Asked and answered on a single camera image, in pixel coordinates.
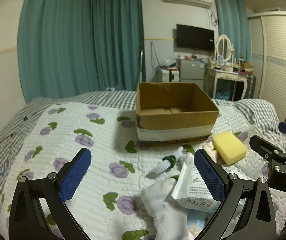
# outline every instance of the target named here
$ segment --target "blue basket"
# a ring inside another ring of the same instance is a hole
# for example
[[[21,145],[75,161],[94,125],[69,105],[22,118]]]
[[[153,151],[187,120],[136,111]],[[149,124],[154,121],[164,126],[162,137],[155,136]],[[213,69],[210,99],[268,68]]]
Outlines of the blue basket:
[[[215,94],[215,99],[223,99],[225,101],[228,101],[230,98],[230,92],[229,91],[224,91],[224,96],[221,95],[219,92],[216,92]]]

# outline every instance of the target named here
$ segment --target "white quilt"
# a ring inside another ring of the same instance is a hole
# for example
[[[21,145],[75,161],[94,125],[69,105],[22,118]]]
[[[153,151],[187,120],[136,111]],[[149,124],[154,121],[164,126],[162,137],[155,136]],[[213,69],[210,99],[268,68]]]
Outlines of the white quilt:
[[[241,132],[238,138],[249,149],[246,158],[230,166],[228,172],[235,170],[244,178],[257,179],[265,172],[265,161],[250,149],[249,138],[262,133],[234,106],[218,108],[220,114],[212,133]],[[153,240],[153,219],[139,195],[143,187],[179,174],[179,165],[159,176],[149,174],[178,145],[138,147],[134,121],[135,112],[128,110],[82,103],[49,107],[26,137],[7,176],[0,212],[0,232],[4,238],[8,239],[10,204],[18,178],[44,178],[72,160],[80,148],[88,147],[92,152],[91,166],[73,199],[66,202],[75,219],[92,240]],[[190,145],[197,150],[203,144]],[[280,233],[286,220],[286,193],[271,189],[271,194]],[[45,200],[41,203],[53,232],[60,236]]]

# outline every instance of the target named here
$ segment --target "louvered sliding door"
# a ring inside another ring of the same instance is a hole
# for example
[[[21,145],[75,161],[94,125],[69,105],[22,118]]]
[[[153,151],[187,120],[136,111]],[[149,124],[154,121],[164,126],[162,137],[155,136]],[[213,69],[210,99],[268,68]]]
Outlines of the louvered sliding door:
[[[251,32],[251,66],[253,75],[256,76],[256,83],[253,98],[259,98],[263,72],[264,40],[261,17],[249,20]]]
[[[286,15],[262,16],[265,66],[259,98],[274,105],[286,118]]]

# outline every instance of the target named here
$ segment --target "black flat-screen tv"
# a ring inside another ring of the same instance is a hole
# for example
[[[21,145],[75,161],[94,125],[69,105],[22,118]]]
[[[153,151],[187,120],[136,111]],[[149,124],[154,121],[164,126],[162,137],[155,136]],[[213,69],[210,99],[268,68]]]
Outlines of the black flat-screen tv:
[[[177,24],[176,47],[214,51],[214,31]]]

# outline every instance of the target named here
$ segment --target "curtain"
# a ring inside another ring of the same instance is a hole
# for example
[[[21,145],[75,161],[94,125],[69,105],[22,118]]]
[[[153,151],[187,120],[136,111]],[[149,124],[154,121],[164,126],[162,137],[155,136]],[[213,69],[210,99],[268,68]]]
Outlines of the curtain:
[[[135,90],[142,22],[141,0],[24,0],[18,63],[26,102]]]
[[[91,0],[90,11],[100,88],[136,90],[143,49],[141,0]]]
[[[236,61],[251,59],[250,28],[244,0],[215,0],[219,18],[219,35],[225,34],[234,45]]]

